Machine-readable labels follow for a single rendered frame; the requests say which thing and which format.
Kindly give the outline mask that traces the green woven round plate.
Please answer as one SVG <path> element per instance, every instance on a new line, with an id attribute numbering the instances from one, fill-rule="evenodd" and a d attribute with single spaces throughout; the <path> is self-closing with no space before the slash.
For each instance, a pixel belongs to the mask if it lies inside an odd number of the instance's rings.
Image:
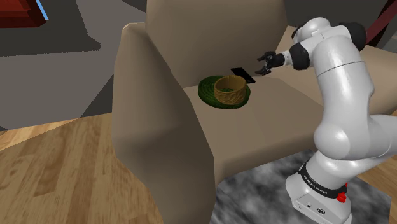
<path id="1" fill-rule="evenodd" d="M 206 104 L 219 109 L 237 109 L 243 107 L 248 102 L 249 97 L 251 95 L 251 89 L 248 87 L 248 85 L 246 87 L 246 97 L 240 104 L 226 105 L 219 102 L 215 98 L 214 84 L 222 77 L 224 76 L 210 76 L 204 78 L 198 85 L 198 96 L 200 97 L 200 99 Z"/>

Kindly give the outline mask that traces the beige sofa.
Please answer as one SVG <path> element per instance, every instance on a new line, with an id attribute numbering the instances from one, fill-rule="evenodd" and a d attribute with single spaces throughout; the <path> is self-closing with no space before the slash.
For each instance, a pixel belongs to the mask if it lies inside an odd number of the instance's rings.
<path id="1" fill-rule="evenodd" d="M 313 67 L 256 74 L 265 52 L 293 46 L 284 0 L 147 0 L 146 21 L 122 29 L 111 138 L 147 187 L 164 224 L 209 224 L 216 187 L 233 174 L 316 148 L 323 98 Z M 397 110 L 397 55 L 360 52 L 374 85 L 371 115 Z M 199 83 L 243 68 L 248 102 L 219 109 Z"/>

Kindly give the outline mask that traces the grey mottled robot stand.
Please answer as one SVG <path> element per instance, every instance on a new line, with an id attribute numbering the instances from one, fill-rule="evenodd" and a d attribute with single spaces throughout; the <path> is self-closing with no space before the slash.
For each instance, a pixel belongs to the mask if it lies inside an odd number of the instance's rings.
<path id="1" fill-rule="evenodd" d="M 301 151 L 224 179 L 210 224 L 317 224 L 293 208 L 285 180 L 314 154 Z M 352 224 L 389 224 L 391 198 L 359 178 L 348 183 Z"/>

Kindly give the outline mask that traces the tan carved bowl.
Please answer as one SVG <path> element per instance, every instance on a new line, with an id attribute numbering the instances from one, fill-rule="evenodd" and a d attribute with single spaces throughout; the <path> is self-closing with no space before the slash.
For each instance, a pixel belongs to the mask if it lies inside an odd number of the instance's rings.
<path id="1" fill-rule="evenodd" d="M 214 84 L 215 98 L 226 105 L 240 104 L 246 97 L 247 83 L 241 76 L 230 75 L 220 78 Z"/>

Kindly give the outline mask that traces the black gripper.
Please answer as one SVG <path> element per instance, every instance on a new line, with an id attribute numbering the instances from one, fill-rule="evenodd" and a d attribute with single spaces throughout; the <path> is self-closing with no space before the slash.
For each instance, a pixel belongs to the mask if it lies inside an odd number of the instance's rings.
<path id="1" fill-rule="evenodd" d="M 261 57 L 257 58 L 257 61 L 266 61 L 270 64 L 265 64 L 260 70 L 255 71 L 256 74 L 265 76 L 270 74 L 272 68 L 281 67 L 285 64 L 285 56 L 282 53 L 276 54 L 274 51 L 265 52 Z"/>

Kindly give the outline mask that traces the red wooden cabinet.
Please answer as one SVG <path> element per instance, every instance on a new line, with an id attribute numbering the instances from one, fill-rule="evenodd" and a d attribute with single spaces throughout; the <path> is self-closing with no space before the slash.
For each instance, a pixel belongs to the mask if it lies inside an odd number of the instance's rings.
<path id="1" fill-rule="evenodd" d="M 0 0 L 0 28 L 39 27 L 45 23 L 36 0 Z"/>

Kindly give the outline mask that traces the black phone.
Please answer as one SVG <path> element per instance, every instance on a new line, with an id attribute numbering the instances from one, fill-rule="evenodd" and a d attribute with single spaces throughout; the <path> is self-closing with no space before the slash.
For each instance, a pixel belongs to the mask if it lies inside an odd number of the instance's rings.
<path id="1" fill-rule="evenodd" d="M 250 76 L 243 68 L 241 67 L 236 67 L 236 68 L 231 68 L 231 71 L 233 72 L 234 75 L 240 76 L 245 79 L 247 84 L 255 83 L 256 81 L 253 79 L 252 76 Z"/>

